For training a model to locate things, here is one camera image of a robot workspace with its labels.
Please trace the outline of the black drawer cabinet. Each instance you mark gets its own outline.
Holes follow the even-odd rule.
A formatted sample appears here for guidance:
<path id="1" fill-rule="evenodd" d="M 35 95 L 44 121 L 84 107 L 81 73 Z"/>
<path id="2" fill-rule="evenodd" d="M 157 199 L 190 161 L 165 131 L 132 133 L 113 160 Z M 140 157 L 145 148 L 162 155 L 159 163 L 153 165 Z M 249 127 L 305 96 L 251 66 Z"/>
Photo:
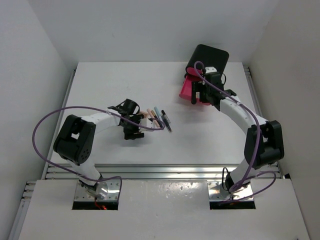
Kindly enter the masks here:
<path id="1" fill-rule="evenodd" d="M 195 62 L 200 61 L 205 67 L 215 67 L 220 75 L 224 73 L 230 54 L 222 49 L 199 44 L 193 51 L 185 69 L 194 67 Z"/>

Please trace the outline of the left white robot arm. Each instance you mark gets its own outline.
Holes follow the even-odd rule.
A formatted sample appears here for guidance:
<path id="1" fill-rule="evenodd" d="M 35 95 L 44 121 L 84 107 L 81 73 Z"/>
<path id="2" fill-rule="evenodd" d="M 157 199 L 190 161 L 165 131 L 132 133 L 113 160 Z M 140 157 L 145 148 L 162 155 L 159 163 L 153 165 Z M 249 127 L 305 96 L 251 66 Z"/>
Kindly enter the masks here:
<path id="1" fill-rule="evenodd" d="M 53 150 L 67 160 L 79 174 L 81 185 L 95 192 L 99 185 L 97 181 L 103 178 L 90 160 L 95 135 L 108 128 L 120 126 L 123 128 L 125 140 L 143 138 L 144 133 L 138 127 L 143 118 L 140 106 L 130 99 L 108 107 L 103 112 L 86 116 L 71 114 L 65 119 Z"/>

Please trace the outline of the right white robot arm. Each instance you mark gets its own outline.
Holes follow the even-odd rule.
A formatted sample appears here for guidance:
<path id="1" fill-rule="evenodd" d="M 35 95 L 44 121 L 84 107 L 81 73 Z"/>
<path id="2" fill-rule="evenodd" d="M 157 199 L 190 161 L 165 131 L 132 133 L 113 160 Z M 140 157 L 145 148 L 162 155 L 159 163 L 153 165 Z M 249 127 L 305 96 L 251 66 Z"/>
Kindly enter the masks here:
<path id="1" fill-rule="evenodd" d="M 233 193 L 259 176 L 262 167 L 284 158 L 282 126 L 276 120 L 269 121 L 256 114 L 233 90 L 224 89 L 217 71 L 198 70 L 196 75 L 200 81 L 192 84 L 192 104 L 199 94 L 200 102 L 214 106 L 245 133 L 244 159 L 222 182 L 224 190 Z"/>

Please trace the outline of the brown eyeshadow palette four pans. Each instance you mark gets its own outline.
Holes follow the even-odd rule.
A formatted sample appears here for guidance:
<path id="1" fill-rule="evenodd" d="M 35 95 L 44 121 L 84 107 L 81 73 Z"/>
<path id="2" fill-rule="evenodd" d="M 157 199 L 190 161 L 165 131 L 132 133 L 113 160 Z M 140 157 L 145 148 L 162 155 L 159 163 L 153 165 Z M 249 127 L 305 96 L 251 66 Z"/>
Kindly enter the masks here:
<path id="1" fill-rule="evenodd" d="M 138 114 L 139 115 L 143 115 L 144 119 L 148 119 L 149 118 L 149 114 L 147 112 L 145 112 L 145 111 L 140 111 Z"/>

